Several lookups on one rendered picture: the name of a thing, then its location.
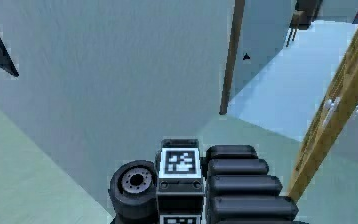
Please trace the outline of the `brown wooden chair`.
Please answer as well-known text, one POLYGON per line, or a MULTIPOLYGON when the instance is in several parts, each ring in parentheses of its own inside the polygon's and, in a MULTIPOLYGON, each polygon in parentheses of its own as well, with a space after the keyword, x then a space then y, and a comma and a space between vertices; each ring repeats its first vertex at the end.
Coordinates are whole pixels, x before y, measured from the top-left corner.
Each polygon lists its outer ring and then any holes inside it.
POLYGON ((290 42, 295 40, 297 30, 299 29, 300 21, 304 17, 304 14, 305 14, 304 11, 299 11, 299 10, 295 10, 293 12, 291 22, 289 25, 290 33, 287 37, 286 46, 289 46, 290 42))

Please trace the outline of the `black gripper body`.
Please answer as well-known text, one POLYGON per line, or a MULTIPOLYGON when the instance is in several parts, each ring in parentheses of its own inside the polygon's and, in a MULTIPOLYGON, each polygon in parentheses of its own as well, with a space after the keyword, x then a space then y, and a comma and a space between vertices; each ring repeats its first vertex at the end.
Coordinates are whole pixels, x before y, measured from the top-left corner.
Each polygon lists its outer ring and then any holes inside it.
POLYGON ((116 213, 112 224, 156 224, 158 221, 154 163, 135 160, 112 176, 108 194, 116 213))

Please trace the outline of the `brown wooden room door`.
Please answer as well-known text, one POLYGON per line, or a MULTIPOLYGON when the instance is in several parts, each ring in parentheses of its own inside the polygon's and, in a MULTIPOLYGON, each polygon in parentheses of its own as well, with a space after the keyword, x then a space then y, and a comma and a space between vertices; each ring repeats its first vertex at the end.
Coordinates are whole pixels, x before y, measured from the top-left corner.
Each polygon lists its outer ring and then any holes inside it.
POLYGON ((327 92, 303 138, 288 184, 287 196, 297 202, 319 169, 343 127, 358 105, 358 28, 330 82, 327 92), (322 122, 328 99, 341 101, 328 124, 322 122))

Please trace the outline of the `dark brown cupboard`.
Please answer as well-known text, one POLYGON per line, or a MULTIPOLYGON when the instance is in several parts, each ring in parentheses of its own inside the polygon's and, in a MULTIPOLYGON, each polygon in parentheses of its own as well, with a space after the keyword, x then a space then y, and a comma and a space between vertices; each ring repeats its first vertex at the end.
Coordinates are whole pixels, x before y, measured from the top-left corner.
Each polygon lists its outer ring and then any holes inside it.
POLYGON ((311 23, 316 20, 323 0, 297 0, 295 5, 296 11, 302 11, 299 28, 301 30, 307 30, 311 23))

